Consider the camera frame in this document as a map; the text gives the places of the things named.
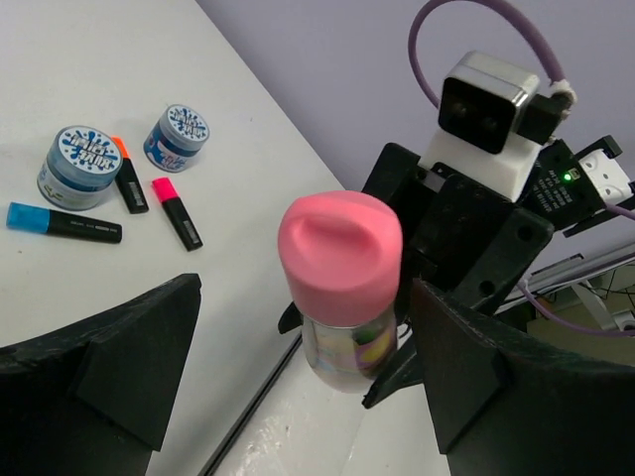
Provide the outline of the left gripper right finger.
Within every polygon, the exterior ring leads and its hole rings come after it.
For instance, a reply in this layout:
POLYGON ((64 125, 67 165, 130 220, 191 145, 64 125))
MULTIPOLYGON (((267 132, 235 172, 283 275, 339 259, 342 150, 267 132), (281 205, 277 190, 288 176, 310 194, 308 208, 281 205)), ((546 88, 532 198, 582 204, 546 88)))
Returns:
POLYGON ((633 474, 632 367, 554 347, 423 282, 411 312, 451 474, 633 474))

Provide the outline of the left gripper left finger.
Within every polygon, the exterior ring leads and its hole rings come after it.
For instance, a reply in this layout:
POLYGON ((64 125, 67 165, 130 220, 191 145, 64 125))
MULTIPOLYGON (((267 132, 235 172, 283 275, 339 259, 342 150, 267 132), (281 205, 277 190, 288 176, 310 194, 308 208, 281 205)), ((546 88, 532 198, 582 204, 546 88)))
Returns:
POLYGON ((143 475, 161 450, 201 303, 182 274, 1 349, 4 475, 143 475))

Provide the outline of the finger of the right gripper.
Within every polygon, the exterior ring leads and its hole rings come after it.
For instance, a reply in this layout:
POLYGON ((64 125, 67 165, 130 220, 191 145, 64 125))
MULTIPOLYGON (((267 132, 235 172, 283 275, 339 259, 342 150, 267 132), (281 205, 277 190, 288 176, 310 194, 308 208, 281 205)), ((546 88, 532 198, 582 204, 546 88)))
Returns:
POLYGON ((303 324, 303 318, 301 312, 296 305, 291 302, 287 308, 283 311, 278 321, 278 332, 280 334, 286 334, 303 324))
POLYGON ((362 406, 372 409, 396 392, 421 384, 422 366, 415 337, 410 336, 374 380, 362 400, 362 406))

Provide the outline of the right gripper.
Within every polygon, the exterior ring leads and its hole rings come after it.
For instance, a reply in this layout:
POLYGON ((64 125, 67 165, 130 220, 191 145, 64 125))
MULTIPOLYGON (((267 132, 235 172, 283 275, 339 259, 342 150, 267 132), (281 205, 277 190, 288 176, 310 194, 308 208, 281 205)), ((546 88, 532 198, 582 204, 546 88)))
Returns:
POLYGON ((403 231, 395 300, 408 315, 414 281, 427 282, 465 307, 492 315, 550 243, 555 227, 442 163, 386 144, 363 192, 397 214, 403 231))

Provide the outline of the pink cap pen tube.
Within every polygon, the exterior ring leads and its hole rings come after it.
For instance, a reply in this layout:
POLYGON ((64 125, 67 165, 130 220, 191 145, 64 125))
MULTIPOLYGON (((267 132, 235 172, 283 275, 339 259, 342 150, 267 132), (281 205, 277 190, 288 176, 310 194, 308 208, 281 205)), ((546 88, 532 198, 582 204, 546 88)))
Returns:
POLYGON ((351 190, 296 199, 278 253, 307 362, 331 388, 366 391, 397 349, 403 233, 383 201, 351 190))

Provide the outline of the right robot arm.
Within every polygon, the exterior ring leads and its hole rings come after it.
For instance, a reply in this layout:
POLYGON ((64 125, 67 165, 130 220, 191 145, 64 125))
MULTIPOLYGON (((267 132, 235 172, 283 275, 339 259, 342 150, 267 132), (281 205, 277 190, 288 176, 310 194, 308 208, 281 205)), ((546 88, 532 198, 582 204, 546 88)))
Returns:
POLYGON ((385 145, 362 191, 402 225, 397 323, 413 320, 417 283, 454 306, 493 315, 554 232, 575 235, 613 218, 600 205, 590 167, 614 165, 620 153, 610 136, 577 155, 557 140, 540 152, 519 204, 511 205, 454 167, 437 162, 427 172, 413 152, 385 145))

